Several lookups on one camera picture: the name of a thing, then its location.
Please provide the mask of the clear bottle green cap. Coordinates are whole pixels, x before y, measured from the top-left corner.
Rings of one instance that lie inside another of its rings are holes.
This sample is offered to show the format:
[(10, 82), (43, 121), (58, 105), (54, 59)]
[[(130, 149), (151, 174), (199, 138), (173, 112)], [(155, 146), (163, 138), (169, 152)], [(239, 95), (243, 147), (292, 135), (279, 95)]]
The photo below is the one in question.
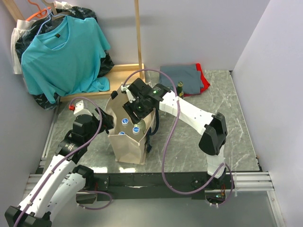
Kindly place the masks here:
[(142, 131), (143, 133), (145, 133), (145, 131), (146, 131), (146, 123), (145, 123), (144, 119), (141, 119), (138, 123), (134, 124), (134, 127), (138, 127), (140, 129), (140, 131)]

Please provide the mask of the green glass bottle yellow label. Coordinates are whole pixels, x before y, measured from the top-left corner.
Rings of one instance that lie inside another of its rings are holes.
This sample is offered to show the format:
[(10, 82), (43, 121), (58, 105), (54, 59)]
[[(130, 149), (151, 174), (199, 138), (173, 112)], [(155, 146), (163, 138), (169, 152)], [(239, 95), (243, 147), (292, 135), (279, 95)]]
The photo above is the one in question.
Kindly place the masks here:
[(179, 81), (177, 85), (177, 94), (179, 97), (184, 98), (184, 91), (183, 91), (183, 82)]

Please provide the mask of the beige canvas tote bag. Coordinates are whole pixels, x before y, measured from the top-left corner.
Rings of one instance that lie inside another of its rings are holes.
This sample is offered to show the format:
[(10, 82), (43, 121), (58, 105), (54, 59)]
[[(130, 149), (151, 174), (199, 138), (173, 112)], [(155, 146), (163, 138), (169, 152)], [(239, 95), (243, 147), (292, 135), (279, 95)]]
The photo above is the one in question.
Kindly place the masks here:
[[(134, 124), (123, 108), (123, 104), (127, 101), (127, 95), (121, 92), (121, 88), (117, 90), (117, 96), (115, 98), (109, 98), (105, 112), (113, 116), (114, 128), (109, 130), (108, 138), (113, 147), (117, 162), (143, 165), (145, 163), (147, 150), (147, 132), (153, 126), (155, 111), (153, 110), (144, 118), (146, 131), (145, 133), (142, 132), (143, 137), (137, 142), (132, 138)], [(123, 118), (129, 119), (130, 127), (125, 135), (118, 135), (119, 132), (123, 131), (121, 125)]]

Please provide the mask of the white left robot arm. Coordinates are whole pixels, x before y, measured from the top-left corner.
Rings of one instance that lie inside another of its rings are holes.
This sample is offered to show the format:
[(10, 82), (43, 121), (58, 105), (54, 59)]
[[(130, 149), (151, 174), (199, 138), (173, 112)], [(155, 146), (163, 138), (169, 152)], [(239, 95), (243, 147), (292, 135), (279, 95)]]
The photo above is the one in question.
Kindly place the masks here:
[(113, 117), (99, 107), (95, 110), (101, 120), (87, 109), (74, 109), (72, 129), (58, 145), (45, 173), (18, 206), (6, 210), (5, 219), (10, 227), (50, 227), (78, 191), (97, 189), (94, 171), (78, 163), (92, 137), (113, 128)]

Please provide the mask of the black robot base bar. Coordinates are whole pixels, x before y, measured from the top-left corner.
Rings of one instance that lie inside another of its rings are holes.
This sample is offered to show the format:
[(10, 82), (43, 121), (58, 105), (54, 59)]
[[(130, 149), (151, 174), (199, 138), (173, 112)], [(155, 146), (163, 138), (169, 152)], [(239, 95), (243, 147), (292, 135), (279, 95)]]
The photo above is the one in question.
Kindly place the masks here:
[[(194, 191), (210, 179), (206, 172), (166, 173), (165, 177), (174, 189), (182, 192)], [(161, 173), (99, 173), (94, 174), (94, 182), (88, 191), (107, 192), (114, 200), (185, 197), (204, 200), (206, 191), (222, 192), (228, 189), (234, 189), (228, 173), (220, 179), (213, 179), (203, 190), (191, 195), (181, 195), (170, 190), (164, 183)]]

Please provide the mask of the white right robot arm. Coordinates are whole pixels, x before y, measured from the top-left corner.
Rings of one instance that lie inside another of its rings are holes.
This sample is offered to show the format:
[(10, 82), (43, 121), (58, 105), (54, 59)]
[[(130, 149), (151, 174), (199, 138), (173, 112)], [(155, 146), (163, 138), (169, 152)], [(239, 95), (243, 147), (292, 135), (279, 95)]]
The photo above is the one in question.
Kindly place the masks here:
[(212, 188), (219, 188), (224, 183), (223, 150), (226, 143), (227, 126), (223, 114), (212, 114), (177, 97), (162, 84), (154, 87), (137, 78), (130, 85), (122, 85), (121, 91), (127, 94), (128, 101), (123, 105), (134, 124), (145, 118), (153, 110), (169, 113), (187, 123), (202, 137), (200, 149), (206, 153), (207, 182)]

